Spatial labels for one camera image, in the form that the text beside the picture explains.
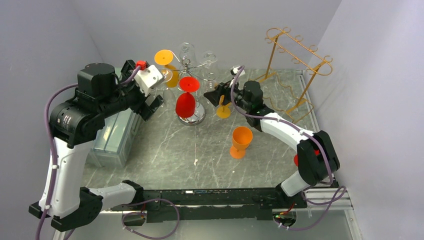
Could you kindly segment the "clear ribbed wine glass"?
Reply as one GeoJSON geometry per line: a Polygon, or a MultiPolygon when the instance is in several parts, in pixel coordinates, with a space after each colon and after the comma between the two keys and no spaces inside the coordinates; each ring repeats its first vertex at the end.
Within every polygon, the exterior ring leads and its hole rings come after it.
{"type": "Polygon", "coordinates": [[[214,81],[218,78],[218,58],[213,51],[204,51],[201,54],[200,64],[202,69],[202,78],[205,81],[214,81]]]}
{"type": "Polygon", "coordinates": [[[195,47],[189,42],[183,42],[178,46],[179,60],[184,66],[195,67],[197,66],[197,58],[195,54],[195,47]]]}

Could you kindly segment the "red plastic goblet back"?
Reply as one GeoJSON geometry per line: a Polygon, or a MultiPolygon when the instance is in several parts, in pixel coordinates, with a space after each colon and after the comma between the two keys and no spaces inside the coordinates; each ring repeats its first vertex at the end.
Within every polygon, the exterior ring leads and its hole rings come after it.
{"type": "Polygon", "coordinates": [[[175,113],[178,117],[189,118],[194,114],[196,108],[196,100],[192,93],[200,88],[200,83],[196,78],[186,76],[179,81],[179,87],[183,93],[176,101],[175,113]]]}

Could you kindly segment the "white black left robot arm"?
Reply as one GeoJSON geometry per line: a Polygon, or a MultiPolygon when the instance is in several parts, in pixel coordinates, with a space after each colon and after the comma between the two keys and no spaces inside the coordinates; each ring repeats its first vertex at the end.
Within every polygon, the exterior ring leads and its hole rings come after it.
{"type": "Polygon", "coordinates": [[[45,126],[50,141],[50,161],[43,194],[29,206],[29,213],[67,232],[90,224],[101,211],[119,205],[131,210],[144,203],[144,189],[124,180],[105,188],[82,186],[87,157],[106,119],[126,110],[147,121],[163,103],[150,91],[165,80],[161,71],[146,61],[127,60],[121,76],[108,63],[90,63],[77,73],[74,96],[50,109],[45,107],[45,126]]]}

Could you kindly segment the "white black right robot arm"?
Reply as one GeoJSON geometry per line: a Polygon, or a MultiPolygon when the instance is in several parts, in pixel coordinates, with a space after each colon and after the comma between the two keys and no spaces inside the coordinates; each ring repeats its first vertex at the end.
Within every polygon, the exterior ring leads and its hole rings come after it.
{"type": "Polygon", "coordinates": [[[295,201],[295,195],[323,183],[340,168],[332,140],[327,132],[301,128],[269,108],[264,103],[259,82],[247,81],[242,89],[238,86],[232,81],[220,83],[203,96],[215,107],[219,103],[233,103],[251,127],[277,138],[296,151],[297,171],[277,186],[275,194],[276,203],[287,208],[295,201]]]}

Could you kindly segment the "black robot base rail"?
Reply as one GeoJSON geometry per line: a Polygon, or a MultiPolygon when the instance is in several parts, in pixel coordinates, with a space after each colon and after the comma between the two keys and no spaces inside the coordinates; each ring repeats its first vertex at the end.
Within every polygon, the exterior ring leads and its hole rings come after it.
{"type": "Polygon", "coordinates": [[[256,219],[271,221],[278,212],[305,209],[308,204],[298,193],[287,197],[275,187],[220,189],[150,189],[143,192],[145,203],[118,205],[112,211],[146,213],[148,223],[180,220],[256,219]]]}

